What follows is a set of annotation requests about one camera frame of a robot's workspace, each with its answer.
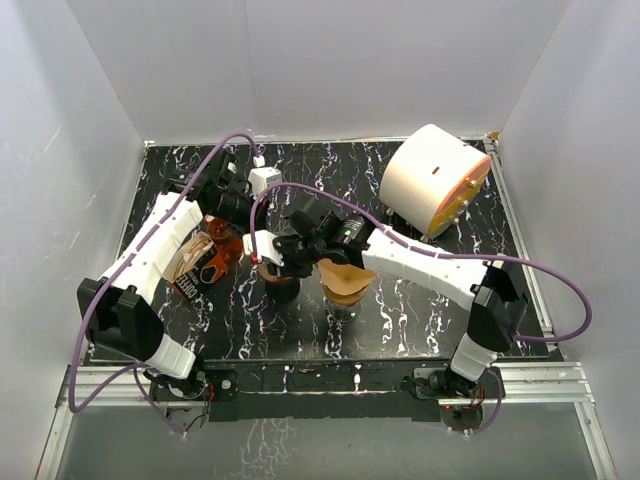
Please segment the red black dripper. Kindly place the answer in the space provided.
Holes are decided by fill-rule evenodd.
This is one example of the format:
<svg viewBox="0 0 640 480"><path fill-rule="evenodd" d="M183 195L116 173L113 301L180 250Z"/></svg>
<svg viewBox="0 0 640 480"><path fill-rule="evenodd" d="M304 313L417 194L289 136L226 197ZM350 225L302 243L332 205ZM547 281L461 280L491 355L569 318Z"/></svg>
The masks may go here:
<svg viewBox="0 0 640 480"><path fill-rule="evenodd" d="M280 279L277 282L266 281L265 293L276 302L291 302L300 292L300 281L297 278Z"/></svg>

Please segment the orange glass carafe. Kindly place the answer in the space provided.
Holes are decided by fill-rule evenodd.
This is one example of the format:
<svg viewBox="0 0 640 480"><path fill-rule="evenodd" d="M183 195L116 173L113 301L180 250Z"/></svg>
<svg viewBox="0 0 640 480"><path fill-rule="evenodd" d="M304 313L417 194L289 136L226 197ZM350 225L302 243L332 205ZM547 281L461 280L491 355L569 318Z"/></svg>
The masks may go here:
<svg viewBox="0 0 640 480"><path fill-rule="evenodd" d="M239 261L243 255L242 240L234 234L231 225L211 215L206 215L204 221L207 233L224 260L226 265L232 265Z"/></svg>

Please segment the brown paper coffee filter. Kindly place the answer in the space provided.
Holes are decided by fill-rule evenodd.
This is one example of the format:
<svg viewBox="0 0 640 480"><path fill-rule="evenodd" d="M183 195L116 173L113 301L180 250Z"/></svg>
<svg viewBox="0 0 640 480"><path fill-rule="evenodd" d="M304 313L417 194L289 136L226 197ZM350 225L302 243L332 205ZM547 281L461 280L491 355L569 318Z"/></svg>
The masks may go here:
<svg viewBox="0 0 640 480"><path fill-rule="evenodd" d="M317 263L321 281L331 292L348 296L366 289L376 273L350 264L336 264L329 259Z"/></svg>

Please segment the orange coffee filter box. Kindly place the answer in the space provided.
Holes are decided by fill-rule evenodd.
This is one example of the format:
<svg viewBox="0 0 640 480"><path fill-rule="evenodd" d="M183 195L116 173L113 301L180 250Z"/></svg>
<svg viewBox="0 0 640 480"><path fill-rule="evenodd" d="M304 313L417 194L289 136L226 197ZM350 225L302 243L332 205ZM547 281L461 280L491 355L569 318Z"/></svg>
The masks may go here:
<svg viewBox="0 0 640 480"><path fill-rule="evenodd" d="M213 239L207 233L199 232L177 250L165 268L163 278L184 300L192 302L228 270Z"/></svg>

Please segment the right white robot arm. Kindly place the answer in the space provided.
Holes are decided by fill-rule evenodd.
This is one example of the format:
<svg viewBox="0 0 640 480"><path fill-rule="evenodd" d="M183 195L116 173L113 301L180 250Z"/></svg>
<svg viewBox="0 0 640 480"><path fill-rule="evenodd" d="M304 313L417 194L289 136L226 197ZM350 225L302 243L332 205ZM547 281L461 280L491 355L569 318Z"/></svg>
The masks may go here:
<svg viewBox="0 0 640 480"><path fill-rule="evenodd" d="M529 303L519 265L503 260L447 259L441 249L421 254L422 243L384 224L375 225L361 213L341 217L315 198L290 210L285 218L294 231L272 239L277 256L269 268L271 274L305 278L321 264L392 274L468 312L466 331L448 366L416 381L416 387L471 396L498 355L511 349Z"/></svg>

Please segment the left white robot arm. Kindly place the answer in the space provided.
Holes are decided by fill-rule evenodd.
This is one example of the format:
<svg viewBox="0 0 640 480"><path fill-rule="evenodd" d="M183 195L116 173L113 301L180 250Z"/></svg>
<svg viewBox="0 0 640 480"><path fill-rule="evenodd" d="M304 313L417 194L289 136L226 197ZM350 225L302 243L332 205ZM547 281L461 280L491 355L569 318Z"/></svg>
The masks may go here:
<svg viewBox="0 0 640 480"><path fill-rule="evenodd" d="M176 170L128 248L98 280L78 287L86 341L151 368L186 399L200 396L207 376L196 354L173 340L152 309L161 280L174 281L185 238L206 216L245 235L262 228L267 204L259 194L282 181L281 172L256 156L240 177L231 152L214 148L194 171Z"/></svg>

